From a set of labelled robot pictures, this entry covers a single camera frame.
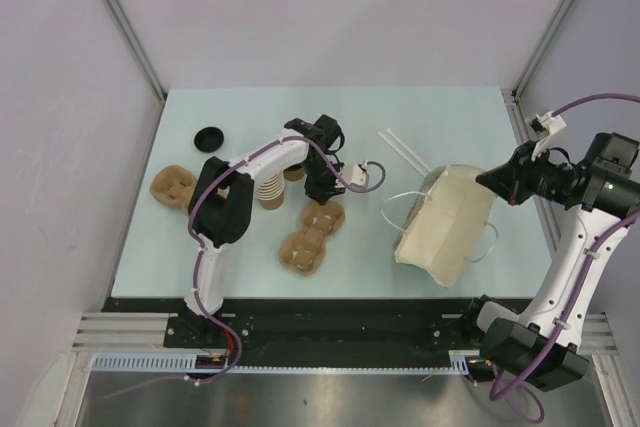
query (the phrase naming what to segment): gray floor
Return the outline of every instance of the gray floor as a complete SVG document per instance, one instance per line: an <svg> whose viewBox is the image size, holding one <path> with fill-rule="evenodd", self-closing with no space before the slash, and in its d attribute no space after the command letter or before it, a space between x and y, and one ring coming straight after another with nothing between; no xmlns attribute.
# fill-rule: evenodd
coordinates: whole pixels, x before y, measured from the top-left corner
<svg viewBox="0 0 640 427"><path fill-rule="evenodd" d="M488 399L459 376L236 374L198 388L158 383L110 400L96 396L149 374L91 375L78 427L174 426L469 426L527 425L504 402ZM540 394L545 426L610 426L597 381L591 376ZM520 395L514 400L535 405Z"/></svg>

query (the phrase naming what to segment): black lid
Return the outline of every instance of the black lid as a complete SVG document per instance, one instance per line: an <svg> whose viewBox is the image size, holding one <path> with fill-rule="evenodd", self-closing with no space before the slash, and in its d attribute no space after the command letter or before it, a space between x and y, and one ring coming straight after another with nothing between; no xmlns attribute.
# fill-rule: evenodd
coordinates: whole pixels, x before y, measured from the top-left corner
<svg viewBox="0 0 640 427"><path fill-rule="evenodd" d="M200 152L210 154L220 148L224 142L224 134L217 127L205 127L198 132L193 139L193 143Z"/></svg>

